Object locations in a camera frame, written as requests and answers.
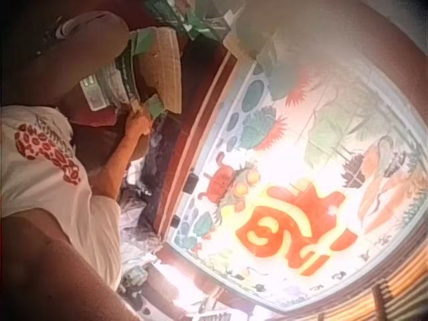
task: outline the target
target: glass painting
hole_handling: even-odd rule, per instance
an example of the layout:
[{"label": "glass painting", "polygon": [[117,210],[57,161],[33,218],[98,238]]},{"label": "glass painting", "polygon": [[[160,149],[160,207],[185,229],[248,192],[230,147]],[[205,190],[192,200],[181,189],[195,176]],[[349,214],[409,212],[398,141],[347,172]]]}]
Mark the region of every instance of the glass painting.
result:
[{"label": "glass painting", "polygon": [[293,66],[280,88],[260,68],[223,106],[170,242],[226,286],[285,312],[375,268],[423,219],[426,127],[378,90],[373,71]]}]

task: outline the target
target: painted leaf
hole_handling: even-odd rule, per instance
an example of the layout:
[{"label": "painted leaf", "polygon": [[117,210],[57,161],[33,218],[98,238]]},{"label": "painted leaf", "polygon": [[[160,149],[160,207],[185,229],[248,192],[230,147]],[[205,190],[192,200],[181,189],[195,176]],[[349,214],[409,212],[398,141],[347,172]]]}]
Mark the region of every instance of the painted leaf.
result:
[{"label": "painted leaf", "polygon": [[183,235],[189,234],[190,226],[187,222],[182,222],[180,226],[180,232]]},{"label": "painted leaf", "polygon": [[213,226],[213,220],[211,218],[211,215],[209,214],[209,212],[205,212],[196,221],[195,226],[193,228],[193,233],[195,233],[195,235],[199,237],[204,236],[209,232],[211,226]]},{"label": "painted leaf", "polygon": [[233,136],[232,138],[227,141],[226,151],[231,152],[233,147],[235,147],[236,143],[238,141],[238,138],[236,136]]},{"label": "painted leaf", "polygon": [[198,239],[194,236],[185,237],[181,240],[181,247],[183,249],[193,249],[198,244]]},{"label": "painted leaf", "polygon": [[235,128],[236,124],[239,120],[239,114],[237,112],[234,112],[232,116],[230,116],[229,122],[227,123],[226,131],[230,132],[232,129]]},{"label": "painted leaf", "polygon": [[243,132],[239,146],[252,149],[258,146],[269,134],[275,125],[276,109],[272,106],[263,107],[261,110],[247,116],[243,121]]},{"label": "painted leaf", "polygon": [[272,100],[281,100],[298,85],[299,67],[297,64],[277,64],[267,81]]},{"label": "painted leaf", "polygon": [[265,44],[263,49],[257,55],[256,60],[258,62],[257,65],[260,66],[261,72],[264,72],[267,77],[270,77],[278,61],[273,41],[268,41]]},{"label": "painted leaf", "polygon": [[261,80],[254,80],[247,88],[243,97],[241,108],[243,112],[252,111],[261,100],[265,85]]},{"label": "painted leaf", "polygon": [[317,167],[325,162],[346,138],[346,129],[352,113],[340,104],[329,104],[315,112],[312,128],[308,132],[309,143],[304,155],[305,162]]},{"label": "painted leaf", "polygon": [[257,76],[263,73],[263,67],[260,64],[255,65],[253,75]]}]

